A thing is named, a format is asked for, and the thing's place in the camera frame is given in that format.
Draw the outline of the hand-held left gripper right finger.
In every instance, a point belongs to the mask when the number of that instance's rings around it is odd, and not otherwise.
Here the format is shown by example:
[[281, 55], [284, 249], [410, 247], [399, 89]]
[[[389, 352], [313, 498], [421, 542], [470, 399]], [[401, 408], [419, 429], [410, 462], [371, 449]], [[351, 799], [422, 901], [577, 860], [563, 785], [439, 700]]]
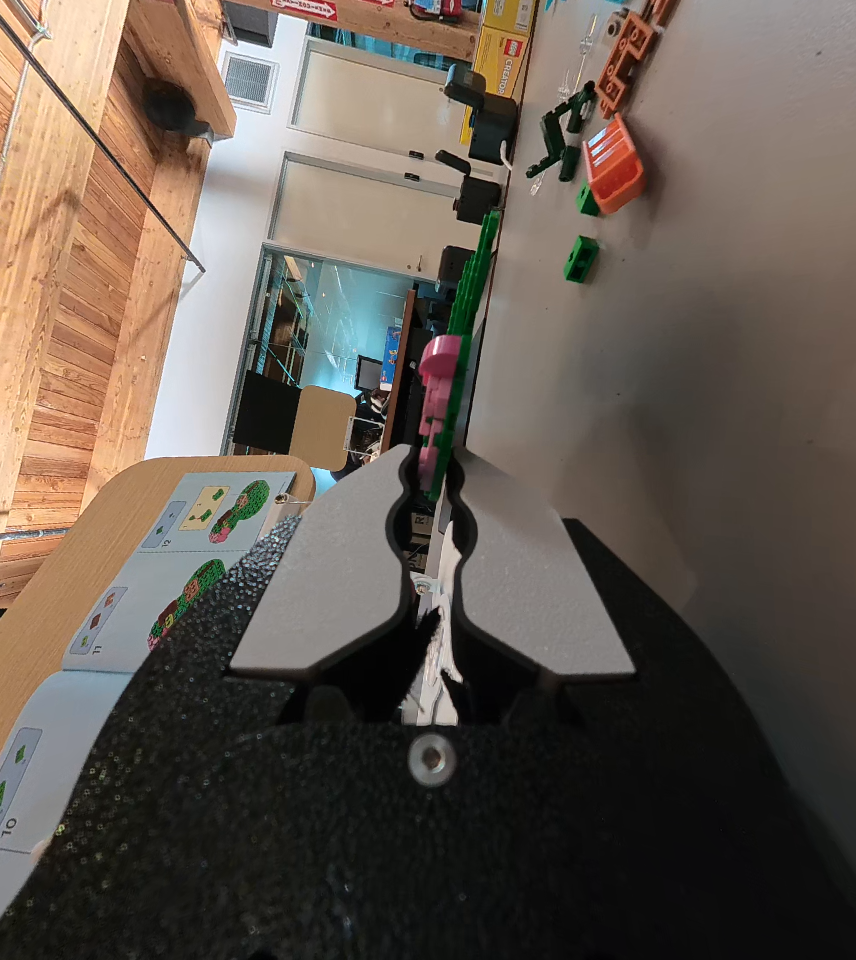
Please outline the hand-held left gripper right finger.
[[636, 667], [561, 516], [538, 490], [469, 450], [450, 463], [455, 622], [541, 681], [631, 677]]

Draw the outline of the white air vent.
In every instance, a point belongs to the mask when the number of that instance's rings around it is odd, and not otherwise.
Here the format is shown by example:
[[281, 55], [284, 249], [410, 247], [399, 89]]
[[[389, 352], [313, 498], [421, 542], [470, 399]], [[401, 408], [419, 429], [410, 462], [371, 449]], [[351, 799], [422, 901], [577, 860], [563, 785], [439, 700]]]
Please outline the white air vent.
[[220, 68], [232, 104], [266, 115], [274, 109], [279, 71], [280, 66], [275, 61], [235, 51], [224, 53]]

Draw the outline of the black office chair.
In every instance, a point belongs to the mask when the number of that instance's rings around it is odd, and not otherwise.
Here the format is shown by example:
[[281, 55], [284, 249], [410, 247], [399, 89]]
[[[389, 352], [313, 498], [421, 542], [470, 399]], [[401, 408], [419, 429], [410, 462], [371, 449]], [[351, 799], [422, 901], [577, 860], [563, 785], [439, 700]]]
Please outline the black office chair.
[[438, 264], [437, 291], [456, 290], [475, 250], [463, 246], [445, 246]]
[[490, 212], [499, 209], [502, 189], [497, 182], [474, 176], [471, 163], [448, 150], [437, 150], [434, 159], [462, 174], [453, 203], [458, 222], [481, 226]]
[[506, 165], [518, 129], [517, 102], [488, 92], [484, 76], [460, 62], [450, 66], [443, 91], [468, 109], [469, 159]]

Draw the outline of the yellow lego box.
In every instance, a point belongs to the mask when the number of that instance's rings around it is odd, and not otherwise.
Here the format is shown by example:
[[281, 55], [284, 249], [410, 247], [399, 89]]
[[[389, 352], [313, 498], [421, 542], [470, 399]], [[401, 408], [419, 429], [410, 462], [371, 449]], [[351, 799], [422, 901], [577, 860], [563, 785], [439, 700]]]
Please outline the yellow lego box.
[[487, 94], [521, 102], [530, 46], [540, 1], [479, 3], [480, 32], [472, 70], [482, 76]]

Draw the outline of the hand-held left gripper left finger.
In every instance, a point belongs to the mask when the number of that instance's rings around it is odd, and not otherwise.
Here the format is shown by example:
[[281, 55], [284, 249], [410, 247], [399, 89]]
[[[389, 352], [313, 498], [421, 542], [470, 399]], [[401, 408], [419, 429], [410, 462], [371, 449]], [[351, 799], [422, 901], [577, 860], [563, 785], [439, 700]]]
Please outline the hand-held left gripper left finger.
[[410, 660], [415, 601], [405, 549], [418, 461], [400, 443], [302, 513], [232, 656], [234, 674], [314, 681]]

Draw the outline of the light wooden chair back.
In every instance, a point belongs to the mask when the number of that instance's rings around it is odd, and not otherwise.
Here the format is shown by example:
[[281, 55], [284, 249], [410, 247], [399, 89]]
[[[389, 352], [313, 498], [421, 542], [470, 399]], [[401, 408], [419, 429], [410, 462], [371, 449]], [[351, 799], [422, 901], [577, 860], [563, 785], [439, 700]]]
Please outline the light wooden chair back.
[[348, 461], [345, 450], [350, 420], [355, 417], [355, 396], [318, 386], [300, 390], [290, 439], [290, 456], [312, 469], [341, 471]]

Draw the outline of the black monitor panel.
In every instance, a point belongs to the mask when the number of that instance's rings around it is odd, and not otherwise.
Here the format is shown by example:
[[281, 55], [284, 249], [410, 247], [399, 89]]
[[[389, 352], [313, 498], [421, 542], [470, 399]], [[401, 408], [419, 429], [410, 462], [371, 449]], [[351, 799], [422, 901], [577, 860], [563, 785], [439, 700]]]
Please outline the black monitor panel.
[[232, 442], [245, 448], [288, 455], [302, 389], [266, 377], [255, 370], [245, 372]]

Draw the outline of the orange lego plate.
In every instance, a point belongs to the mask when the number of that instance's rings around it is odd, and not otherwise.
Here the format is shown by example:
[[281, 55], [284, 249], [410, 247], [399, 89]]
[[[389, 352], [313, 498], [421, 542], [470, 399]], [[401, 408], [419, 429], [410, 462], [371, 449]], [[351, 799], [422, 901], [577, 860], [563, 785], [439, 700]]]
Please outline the orange lego plate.
[[631, 94], [633, 70], [646, 60], [655, 44], [656, 31], [638, 13], [630, 11], [621, 22], [599, 78], [595, 82], [597, 113], [614, 118]]

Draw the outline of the green lego plate with pink flower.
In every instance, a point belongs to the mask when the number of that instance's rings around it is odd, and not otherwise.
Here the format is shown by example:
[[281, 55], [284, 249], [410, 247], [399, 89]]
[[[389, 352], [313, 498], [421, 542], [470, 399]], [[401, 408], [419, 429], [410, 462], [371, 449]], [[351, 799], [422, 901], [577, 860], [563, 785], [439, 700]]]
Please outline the green lego plate with pink flower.
[[418, 374], [425, 388], [419, 425], [418, 477], [422, 494], [436, 502], [442, 494], [465, 390], [474, 321], [492, 262], [501, 211], [482, 221], [479, 246], [458, 282], [447, 332], [425, 347]]

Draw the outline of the orange lego scoop piece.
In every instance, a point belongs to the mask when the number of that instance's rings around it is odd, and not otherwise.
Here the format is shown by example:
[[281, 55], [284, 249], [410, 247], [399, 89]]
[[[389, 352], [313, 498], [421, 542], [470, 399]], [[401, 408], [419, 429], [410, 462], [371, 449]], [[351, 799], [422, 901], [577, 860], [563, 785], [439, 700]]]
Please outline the orange lego scoop piece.
[[601, 215], [613, 215], [641, 196], [647, 186], [647, 174], [620, 112], [583, 141], [581, 151], [586, 180]]

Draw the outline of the open lego instruction booklet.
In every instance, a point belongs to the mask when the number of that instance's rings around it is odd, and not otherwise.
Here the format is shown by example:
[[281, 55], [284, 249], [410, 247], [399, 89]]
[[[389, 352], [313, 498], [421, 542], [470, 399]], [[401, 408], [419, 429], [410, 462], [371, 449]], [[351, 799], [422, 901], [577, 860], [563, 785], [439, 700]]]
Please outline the open lego instruction booklet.
[[61, 669], [26, 700], [0, 751], [0, 917], [55, 833], [125, 686], [182, 616], [268, 531], [290, 471], [185, 475], [75, 626]]

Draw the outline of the dark green lego stem assembly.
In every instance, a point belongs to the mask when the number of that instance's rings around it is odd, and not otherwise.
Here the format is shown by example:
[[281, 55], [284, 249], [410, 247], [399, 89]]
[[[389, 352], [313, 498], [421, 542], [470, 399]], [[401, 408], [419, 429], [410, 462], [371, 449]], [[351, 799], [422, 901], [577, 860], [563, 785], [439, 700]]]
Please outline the dark green lego stem assembly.
[[546, 155], [527, 168], [527, 179], [535, 179], [549, 168], [559, 165], [558, 180], [570, 183], [579, 165], [580, 144], [585, 126], [594, 112], [598, 95], [593, 80], [542, 115], [539, 128]]

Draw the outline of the black dome speaker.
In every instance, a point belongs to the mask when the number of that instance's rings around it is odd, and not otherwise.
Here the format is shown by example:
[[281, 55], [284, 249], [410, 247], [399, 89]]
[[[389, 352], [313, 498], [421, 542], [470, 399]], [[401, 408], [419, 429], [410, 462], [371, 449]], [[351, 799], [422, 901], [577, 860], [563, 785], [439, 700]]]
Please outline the black dome speaker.
[[208, 130], [206, 123], [198, 120], [189, 94], [170, 81], [146, 78], [142, 108], [148, 121], [164, 133], [199, 138]]

